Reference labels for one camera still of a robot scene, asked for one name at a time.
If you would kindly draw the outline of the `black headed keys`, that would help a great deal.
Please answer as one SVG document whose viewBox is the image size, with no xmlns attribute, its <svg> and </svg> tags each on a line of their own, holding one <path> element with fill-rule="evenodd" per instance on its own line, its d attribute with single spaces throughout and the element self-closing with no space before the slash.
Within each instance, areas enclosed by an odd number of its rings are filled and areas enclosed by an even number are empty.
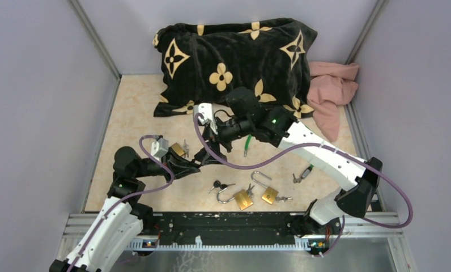
<svg viewBox="0 0 451 272">
<path fill-rule="evenodd" d="M 213 190 L 223 190 L 223 189 L 229 188 L 229 187 L 234 186 L 234 185 L 235 184 L 223 184 L 219 180 L 215 180 L 213 182 L 213 184 L 212 184 L 212 187 L 208 191 L 208 193 L 211 193 Z"/>
</svg>

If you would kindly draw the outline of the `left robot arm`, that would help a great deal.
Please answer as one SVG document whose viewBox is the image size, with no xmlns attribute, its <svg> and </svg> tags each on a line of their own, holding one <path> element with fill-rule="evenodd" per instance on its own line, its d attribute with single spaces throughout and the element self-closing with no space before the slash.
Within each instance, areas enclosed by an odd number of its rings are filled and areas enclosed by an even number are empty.
<svg viewBox="0 0 451 272">
<path fill-rule="evenodd" d="M 78 245 L 64 260 L 54 260 L 50 271 L 110 271 L 123 251 L 140 233 L 151 233 L 157 221 L 153 209 L 139 203 L 146 193 L 141 177 L 173 179 L 200 172 L 199 164 L 188 161 L 169 148 L 160 159 L 141 158 L 130 146 L 114 155 L 113 182 L 97 217 Z"/>
</svg>

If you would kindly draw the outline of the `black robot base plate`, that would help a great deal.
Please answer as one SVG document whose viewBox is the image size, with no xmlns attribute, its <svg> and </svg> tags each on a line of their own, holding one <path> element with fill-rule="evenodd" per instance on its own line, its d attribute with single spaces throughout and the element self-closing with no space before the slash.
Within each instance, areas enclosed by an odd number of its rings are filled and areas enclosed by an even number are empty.
<svg viewBox="0 0 451 272">
<path fill-rule="evenodd" d="M 127 246 L 139 253 L 160 251 L 298 250 L 325 253 L 342 221 L 324 226 L 304 212 L 156 212 Z"/>
</svg>

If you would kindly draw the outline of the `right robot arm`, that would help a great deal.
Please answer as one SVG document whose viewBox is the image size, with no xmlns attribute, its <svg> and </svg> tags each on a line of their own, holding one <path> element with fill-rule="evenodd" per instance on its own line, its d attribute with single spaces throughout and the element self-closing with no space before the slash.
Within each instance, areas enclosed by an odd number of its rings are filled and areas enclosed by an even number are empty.
<svg viewBox="0 0 451 272">
<path fill-rule="evenodd" d="M 214 116 L 210 103 L 193 108 L 197 136 L 204 150 L 218 163 L 235 169 L 256 169 L 294 152 L 332 177 L 340 187 L 337 192 L 311 204 L 304 218 L 307 231 L 320 233 L 328 222 L 343 215 L 365 217 L 378 187 L 382 167 L 378 159 L 364 160 L 342 151 L 312 132 L 292 112 L 282 107 L 266 107 L 245 87 L 231 91 L 225 102 L 233 112 L 226 121 Z M 227 162 L 220 151 L 212 149 L 218 144 L 231 151 L 233 141 L 249 135 L 280 149 L 280 153 L 246 167 Z"/>
</svg>

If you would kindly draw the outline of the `silver padlock keys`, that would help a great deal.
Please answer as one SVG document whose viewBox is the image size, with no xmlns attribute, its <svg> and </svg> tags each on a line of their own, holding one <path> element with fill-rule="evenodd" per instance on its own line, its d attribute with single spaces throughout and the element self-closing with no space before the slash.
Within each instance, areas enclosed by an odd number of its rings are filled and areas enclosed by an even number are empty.
<svg viewBox="0 0 451 272">
<path fill-rule="evenodd" d="M 189 157 L 190 147 L 187 144 L 186 140 L 184 140 L 184 142 L 183 142 L 182 149 L 184 151 L 183 157 L 184 158 L 188 158 Z"/>
</svg>

